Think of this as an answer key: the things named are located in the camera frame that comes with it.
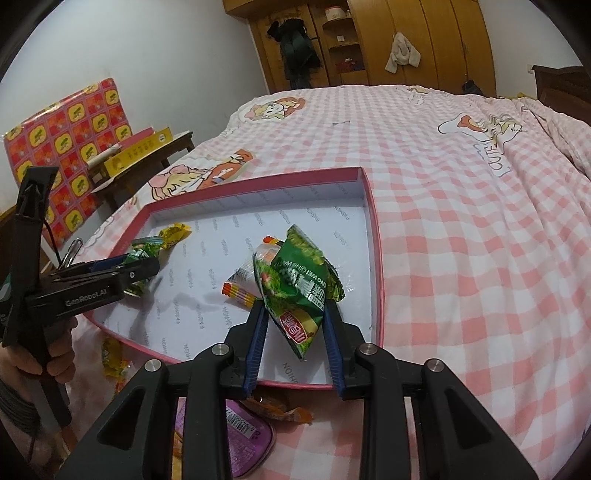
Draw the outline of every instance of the hand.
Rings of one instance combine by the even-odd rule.
[[[47,373],[55,377],[59,383],[68,383],[74,378],[74,350],[72,348],[72,329],[76,328],[78,320],[71,318],[64,335],[53,342],[49,348],[52,360],[47,364]],[[41,375],[43,369],[35,358],[20,345],[6,348],[0,347],[0,378],[12,387],[25,401],[31,401],[31,396],[22,381],[22,372]]]

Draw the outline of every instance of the small table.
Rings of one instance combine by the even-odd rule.
[[[191,131],[175,135],[171,142],[162,145],[162,147],[147,154],[125,170],[120,171],[115,177],[92,190],[92,193],[106,202],[111,207],[111,210],[115,212],[120,207],[115,200],[117,192],[125,190],[130,195],[135,195],[139,188],[154,175],[170,166],[169,156],[185,149],[187,152],[194,150],[195,145],[193,145],[192,139],[193,132]]]

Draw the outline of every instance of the red and yellow patterned board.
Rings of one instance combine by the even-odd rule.
[[[47,212],[58,247],[98,207],[86,162],[131,134],[115,82],[106,79],[50,105],[4,136],[18,184],[32,165],[60,167]],[[49,240],[45,229],[43,234]]]

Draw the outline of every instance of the yellow box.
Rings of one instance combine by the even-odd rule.
[[[104,165],[109,177],[115,177],[118,173],[134,163],[139,162],[163,145],[172,142],[172,140],[173,133],[170,131],[169,127],[166,127],[126,148],[114,157],[105,161]]]

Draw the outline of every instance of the wooden wardrobe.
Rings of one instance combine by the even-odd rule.
[[[460,94],[474,80],[486,96],[496,96],[491,44],[478,0],[223,0],[228,14],[251,26],[271,92],[289,90],[279,44],[267,35],[274,21],[301,18],[323,67],[313,71],[312,87],[344,83],[421,85]],[[327,22],[324,9],[340,6],[351,19]],[[345,32],[337,42],[335,29]],[[402,32],[421,54],[418,67],[385,70],[392,36]],[[364,71],[343,75],[336,63],[359,56]]]

